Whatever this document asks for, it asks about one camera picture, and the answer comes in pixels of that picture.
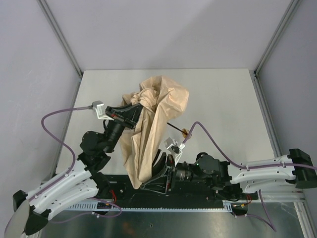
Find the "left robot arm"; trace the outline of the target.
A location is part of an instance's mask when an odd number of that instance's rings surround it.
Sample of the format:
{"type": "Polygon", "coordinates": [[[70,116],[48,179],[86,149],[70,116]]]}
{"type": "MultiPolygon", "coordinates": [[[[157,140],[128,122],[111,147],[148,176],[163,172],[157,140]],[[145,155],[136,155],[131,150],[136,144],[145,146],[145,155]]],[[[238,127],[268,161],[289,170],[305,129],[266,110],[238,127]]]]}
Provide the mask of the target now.
{"type": "Polygon", "coordinates": [[[107,194],[109,182],[100,171],[109,162],[125,129],[134,129],[143,106],[139,103],[120,107],[106,107],[95,101],[90,106],[77,107],[78,111],[93,110],[103,121],[102,133],[88,131],[80,143],[79,156],[63,141],[72,155],[70,166],[30,192],[17,191],[13,199],[14,215],[9,220],[4,237],[19,238],[33,235],[44,228],[59,212],[87,198],[107,194]]]}

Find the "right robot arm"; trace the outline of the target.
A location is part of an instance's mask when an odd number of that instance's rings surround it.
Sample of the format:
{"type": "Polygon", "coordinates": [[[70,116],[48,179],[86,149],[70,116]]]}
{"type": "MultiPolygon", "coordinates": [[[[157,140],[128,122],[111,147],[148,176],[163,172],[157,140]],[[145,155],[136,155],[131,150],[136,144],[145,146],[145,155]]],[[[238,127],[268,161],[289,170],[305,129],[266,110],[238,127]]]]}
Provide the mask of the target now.
{"type": "Polygon", "coordinates": [[[298,189],[317,186],[317,169],[310,156],[300,149],[277,158],[233,165],[201,152],[194,163],[178,163],[172,155],[162,154],[152,169],[152,178],[141,185],[142,190],[159,194],[175,192],[179,185],[203,185],[223,198],[241,199],[263,188],[293,185],[298,189]]]}

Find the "beige folding umbrella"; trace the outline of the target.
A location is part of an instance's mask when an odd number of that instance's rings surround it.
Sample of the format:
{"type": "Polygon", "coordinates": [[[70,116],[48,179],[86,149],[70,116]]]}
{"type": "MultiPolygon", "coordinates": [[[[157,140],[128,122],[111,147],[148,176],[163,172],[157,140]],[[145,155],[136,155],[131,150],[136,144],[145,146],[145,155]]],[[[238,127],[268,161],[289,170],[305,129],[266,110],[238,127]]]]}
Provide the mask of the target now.
{"type": "Polygon", "coordinates": [[[166,76],[140,83],[140,91],[122,96],[121,104],[141,104],[143,109],[134,129],[119,140],[123,165],[134,189],[152,177],[152,162],[163,139],[167,123],[184,114],[189,91],[166,76]]]}

